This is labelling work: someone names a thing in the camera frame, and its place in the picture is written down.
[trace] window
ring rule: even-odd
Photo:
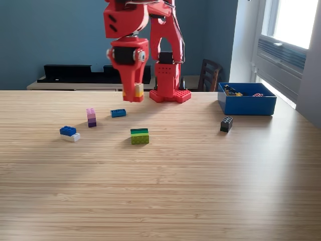
[[[260,76],[296,103],[318,0],[260,0],[252,82]]]
[[[309,48],[318,0],[268,0],[262,34]]]

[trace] pink lego brick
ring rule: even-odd
[[[93,108],[90,108],[90,109],[86,109],[87,111],[87,118],[88,119],[94,119],[96,118],[96,112]]]
[[[88,119],[88,123],[96,123],[96,118]]]

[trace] blue plastic bin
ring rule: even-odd
[[[247,96],[227,96],[224,86],[229,85]],[[225,115],[273,115],[276,96],[261,83],[219,83],[219,104]],[[264,97],[253,97],[260,93]]]

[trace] purple lego brick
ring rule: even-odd
[[[87,118],[88,119],[94,119],[96,118],[96,112],[93,108],[90,108],[90,109],[86,109],[87,111]]]
[[[91,128],[91,127],[96,127],[97,126],[97,123],[88,123],[88,127]]]
[[[88,119],[88,123],[96,123],[96,118],[93,118],[93,119]]]

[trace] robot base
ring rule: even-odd
[[[149,92],[149,97],[157,103],[176,101],[177,103],[184,103],[192,97],[192,93],[189,90],[175,90],[174,97],[166,98],[158,95],[157,90]]]

